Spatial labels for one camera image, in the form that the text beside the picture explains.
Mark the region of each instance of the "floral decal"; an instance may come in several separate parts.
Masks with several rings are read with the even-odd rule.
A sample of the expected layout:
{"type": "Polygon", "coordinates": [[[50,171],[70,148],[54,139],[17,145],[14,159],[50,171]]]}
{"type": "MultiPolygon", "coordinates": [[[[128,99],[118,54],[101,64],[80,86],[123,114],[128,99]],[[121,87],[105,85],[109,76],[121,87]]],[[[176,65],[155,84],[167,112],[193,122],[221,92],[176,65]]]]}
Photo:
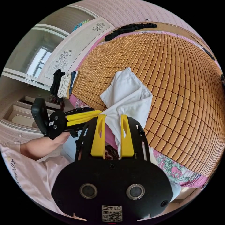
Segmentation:
{"type": "Polygon", "coordinates": [[[82,102],[80,99],[76,98],[75,104],[74,104],[75,108],[83,108],[83,107],[89,107],[88,105],[86,105],[84,102],[82,102]]]}
{"type": "Polygon", "coordinates": [[[104,23],[97,23],[97,24],[96,24],[96,27],[93,27],[93,30],[94,30],[94,31],[99,31],[99,30],[101,30],[103,27],[105,27],[105,24],[104,24],[104,23]]]}
{"type": "Polygon", "coordinates": [[[64,51],[59,57],[59,59],[56,61],[57,65],[53,66],[54,70],[64,70],[68,64],[68,61],[66,60],[68,56],[71,56],[72,50],[64,51]]]}
{"type": "Polygon", "coordinates": [[[202,187],[206,183],[207,177],[189,170],[156,150],[153,153],[159,167],[164,171],[170,181],[180,184],[182,187],[195,188],[202,187]]]}

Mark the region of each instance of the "white towel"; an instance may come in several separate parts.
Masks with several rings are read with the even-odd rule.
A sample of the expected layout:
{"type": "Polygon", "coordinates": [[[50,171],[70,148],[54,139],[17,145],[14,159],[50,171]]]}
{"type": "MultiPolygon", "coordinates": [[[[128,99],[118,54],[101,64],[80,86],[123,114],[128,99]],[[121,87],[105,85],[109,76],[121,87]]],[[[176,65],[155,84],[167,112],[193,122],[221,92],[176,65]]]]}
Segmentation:
{"type": "Polygon", "coordinates": [[[66,98],[68,93],[68,88],[71,81],[71,74],[65,74],[61,77],[59,90],[58,90],[58,97],[59,98],[66,98]]]}
{"type": "Polygon", "coordinates": [[[152,93],[131,72],[129,67],[116,72],[111,85],[100,95],[107,107],[102,114],[107,115],[105,123],[115,135],[119,156],[121,141],[120,116],[125,114],[132,117],[144,128],[151,108],[152,97],[152,93]]]}

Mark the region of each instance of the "yellow plastic part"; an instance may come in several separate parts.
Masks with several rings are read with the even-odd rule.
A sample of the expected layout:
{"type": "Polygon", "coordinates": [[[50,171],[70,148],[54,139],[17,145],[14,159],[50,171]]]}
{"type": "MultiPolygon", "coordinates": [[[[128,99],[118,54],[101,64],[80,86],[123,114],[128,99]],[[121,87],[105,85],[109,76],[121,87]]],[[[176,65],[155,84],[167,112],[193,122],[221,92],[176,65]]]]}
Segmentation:
{"type": "Polygon", "coordinates": [[[82,112],[78,114],[73,114],[67,116],[67,126],[72,126],[76,124],[81,124],[81,123],[86,123],[90,119],[97,117],[102,111],[100,110],[95,110],[95,111],[90,111],[90,112],[82,112]]]}
{"type": "Polygon", "coordinates": [[[105,117],[106,115],[104,114],[98,116],[94,140],[91,148],[92,156],[103,157],[103,159],[105,159],[105,117]]]}
{"type": "Polygon", "coordinates": [[[121,158],[133,157],[134,147],[131,138],[130,127],[126,115],[121,115],[121,158]]]}

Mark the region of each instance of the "bamboo mat tile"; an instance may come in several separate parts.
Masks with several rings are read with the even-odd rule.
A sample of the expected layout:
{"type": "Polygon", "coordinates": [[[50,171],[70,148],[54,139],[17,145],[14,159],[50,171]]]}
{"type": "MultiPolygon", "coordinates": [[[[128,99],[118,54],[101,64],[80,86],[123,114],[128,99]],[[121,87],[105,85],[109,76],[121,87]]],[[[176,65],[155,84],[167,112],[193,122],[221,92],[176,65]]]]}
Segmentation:
{"type": "Polygon", "coordinates": [[[157,151],[210,176],[225,148],[221,70],[194,44],[166,34],[120,37],[90,52],[72,93],[105,110],[100,95],[115,72],[130,67],[152,92],[145,132],[157,151]]]}

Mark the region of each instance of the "label sticker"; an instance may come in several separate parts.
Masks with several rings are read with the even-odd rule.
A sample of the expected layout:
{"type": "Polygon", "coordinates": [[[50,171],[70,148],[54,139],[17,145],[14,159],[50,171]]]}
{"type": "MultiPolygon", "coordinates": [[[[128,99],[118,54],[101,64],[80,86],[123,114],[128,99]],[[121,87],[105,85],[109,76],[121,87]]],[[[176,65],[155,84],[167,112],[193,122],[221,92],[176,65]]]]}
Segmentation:
{"type": "Polygon", "coordinates": [[[122,222],[122,206],[102,206],[103,222],[122,222]]]}

